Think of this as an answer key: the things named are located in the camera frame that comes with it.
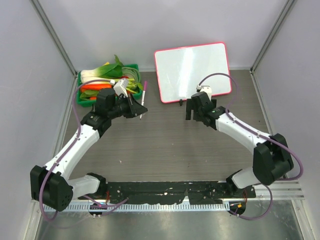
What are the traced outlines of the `pink framed whiteboard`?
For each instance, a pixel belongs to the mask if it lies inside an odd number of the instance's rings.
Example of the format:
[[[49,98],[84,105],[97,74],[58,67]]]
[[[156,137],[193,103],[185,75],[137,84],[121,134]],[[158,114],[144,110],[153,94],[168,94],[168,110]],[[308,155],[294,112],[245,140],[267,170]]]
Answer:
[[[190,98],[210,74],[230,73],[224,42],[157,50],[154,61],[160,99],[165,104]]]

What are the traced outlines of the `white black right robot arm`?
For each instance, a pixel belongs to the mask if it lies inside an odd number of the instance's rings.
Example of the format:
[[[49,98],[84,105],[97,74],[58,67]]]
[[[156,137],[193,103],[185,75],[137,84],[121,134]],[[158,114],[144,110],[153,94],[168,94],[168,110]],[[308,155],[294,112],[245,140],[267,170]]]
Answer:
[[[270,135],[236,118],[228,109],[217,106],[214,98],[197,92],[186,101],[186,120],[195,120],[228,135],[243,145],[253,156],[252,165],[231,174],[226,179],[226,193],[233,198],[246,187],[271,185],[290,170],[294,163],[284,136]]]

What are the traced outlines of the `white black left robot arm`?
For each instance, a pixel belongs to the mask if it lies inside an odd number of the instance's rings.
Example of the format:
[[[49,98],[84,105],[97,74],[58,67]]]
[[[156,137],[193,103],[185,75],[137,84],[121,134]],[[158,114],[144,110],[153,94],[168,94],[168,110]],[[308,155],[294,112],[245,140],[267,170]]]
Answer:
[[[77,131],[61,151],[44,166],[34,166],[30,171],[31,196],[58,212],[67,208],[73,199],[91,195],[100,200],[107,192],[105,177],[88,173],[84,177],[70,179],[84,154],[111,127],[118,117],[138,117],[148,109],[137,102],[132,94],[117,93],[112,88],[99,91],[92,109],[80,121]]]

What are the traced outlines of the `white marker with pink cap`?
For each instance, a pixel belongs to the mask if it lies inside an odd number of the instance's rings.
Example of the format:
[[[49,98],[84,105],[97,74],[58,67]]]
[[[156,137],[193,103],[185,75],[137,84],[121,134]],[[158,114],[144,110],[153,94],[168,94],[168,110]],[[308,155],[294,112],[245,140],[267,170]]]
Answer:
[[[142,91],[142,96],[141,96],[141,105],[144,106],[145,105],[145,95],[146,95],[146,90],[147,90],[147,86],[148,86],[148,81],[144,81],[144,85],[143,85],[143,91]],[[141,120],[143,117],[143,114],[141,114],[139,116],[139,119]]]

